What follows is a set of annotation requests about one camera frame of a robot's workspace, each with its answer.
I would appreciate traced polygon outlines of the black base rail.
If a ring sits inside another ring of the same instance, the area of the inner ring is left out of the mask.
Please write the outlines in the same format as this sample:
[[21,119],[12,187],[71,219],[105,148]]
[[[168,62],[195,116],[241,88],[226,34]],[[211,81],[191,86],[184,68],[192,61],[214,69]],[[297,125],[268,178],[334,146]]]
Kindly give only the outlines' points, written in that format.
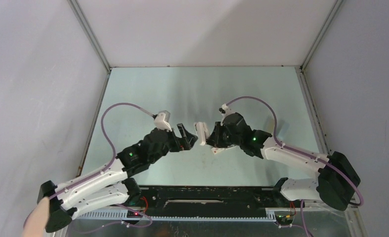
[[300,201],[289,201],[274,187],[140,186],[140,196],[124,202],[147,209],[152,218],[268,219],[272,210],[295,212]]

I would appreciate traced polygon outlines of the small white mini stapler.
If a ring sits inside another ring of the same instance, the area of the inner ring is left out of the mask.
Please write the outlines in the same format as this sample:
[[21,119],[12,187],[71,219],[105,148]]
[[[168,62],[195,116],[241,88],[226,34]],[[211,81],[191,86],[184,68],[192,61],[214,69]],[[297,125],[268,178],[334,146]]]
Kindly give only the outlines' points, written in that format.
[[210,132],[208,130],[207,124],[205,122],[199,121],[194,123],[194,127],[200,146],[205,146],[207,143],[207,139],[210,137]]

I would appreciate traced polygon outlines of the right small circuit board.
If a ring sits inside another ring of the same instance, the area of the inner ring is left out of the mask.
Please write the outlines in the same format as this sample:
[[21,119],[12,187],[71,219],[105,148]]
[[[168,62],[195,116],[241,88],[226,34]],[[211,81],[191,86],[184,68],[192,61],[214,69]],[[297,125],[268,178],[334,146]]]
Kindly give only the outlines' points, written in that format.
[[294,221],[294,215],[278,215],[276,216],[276,222],[279,226],[292,226]]

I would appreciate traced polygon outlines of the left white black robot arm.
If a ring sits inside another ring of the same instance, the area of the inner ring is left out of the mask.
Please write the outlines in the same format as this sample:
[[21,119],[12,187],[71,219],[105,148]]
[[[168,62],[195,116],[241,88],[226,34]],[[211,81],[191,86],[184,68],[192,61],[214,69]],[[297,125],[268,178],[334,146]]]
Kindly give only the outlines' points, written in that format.
[[124,148],[112,160],[84,176],[63,184],[47,181],[40,186],[38,200],[48,197],[47,233],[68,226],[77,217],[93,210],[119,204],[136,205],[141,189],[133,178],[146,171],[168,153],[191,150],[198,137],[177,124],[181,134],[154,128],[137,143]]

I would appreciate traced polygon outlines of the left small circuit board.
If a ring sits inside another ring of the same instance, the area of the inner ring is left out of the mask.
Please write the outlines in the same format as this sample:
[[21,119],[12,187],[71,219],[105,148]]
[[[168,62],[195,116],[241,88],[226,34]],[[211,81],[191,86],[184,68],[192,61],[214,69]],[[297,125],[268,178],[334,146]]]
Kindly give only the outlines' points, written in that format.
[[127,218],[142,218],[143,215],[134,211],[128,211]]

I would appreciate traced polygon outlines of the small circuit board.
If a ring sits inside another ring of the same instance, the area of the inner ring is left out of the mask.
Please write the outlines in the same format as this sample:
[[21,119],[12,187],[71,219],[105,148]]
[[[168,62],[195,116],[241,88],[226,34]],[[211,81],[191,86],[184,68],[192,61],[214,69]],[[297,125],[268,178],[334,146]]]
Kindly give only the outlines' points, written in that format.
[[142,218],[143,215],[134,211],[128,211],[127,218]]
[[276,216],[276,222],[279,226],[292,226],[294,221],[294,215],[278,215]]

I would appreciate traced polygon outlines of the beige stapler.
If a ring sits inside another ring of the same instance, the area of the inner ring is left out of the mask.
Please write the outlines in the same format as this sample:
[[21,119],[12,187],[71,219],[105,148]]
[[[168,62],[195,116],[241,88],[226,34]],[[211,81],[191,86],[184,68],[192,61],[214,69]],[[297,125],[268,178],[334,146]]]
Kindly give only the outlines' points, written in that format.
[[268,118],[265,124],[265,129],[267,132],[274,134],[275,129],[275,120],[273,118]]

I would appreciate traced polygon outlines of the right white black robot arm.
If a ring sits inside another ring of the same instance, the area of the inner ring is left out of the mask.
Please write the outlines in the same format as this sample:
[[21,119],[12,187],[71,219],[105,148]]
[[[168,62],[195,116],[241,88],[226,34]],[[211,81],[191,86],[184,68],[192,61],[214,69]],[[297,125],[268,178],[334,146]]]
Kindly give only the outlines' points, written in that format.
[[205,136],[205,143],[221,149],[238,146],[251,157],[276,161],[306,173],[307,179],[281,178],[277,182],[272,193],[277,206],[305,199],[322,201],[333,209],[344,211],[352,204],[355,188],[361,182],[344,154],[327,155],[289,147],[277,142],[275,136],[266,131],[251,129],[239,113],[215,122],[212,133]]

